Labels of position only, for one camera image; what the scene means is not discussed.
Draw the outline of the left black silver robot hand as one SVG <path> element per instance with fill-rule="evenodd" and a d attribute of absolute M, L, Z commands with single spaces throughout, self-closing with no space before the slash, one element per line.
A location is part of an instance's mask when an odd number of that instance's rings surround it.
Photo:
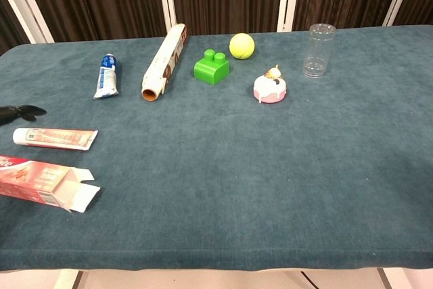
<path fill-rule="evenodd" d="M 1 106 L 0 108 L 0 124 L 7 125 L 21 118 L 30 122 L 37 120 L 38 116 L 45 115 L 46 110 L 32 105 L 23 106 Z"/>

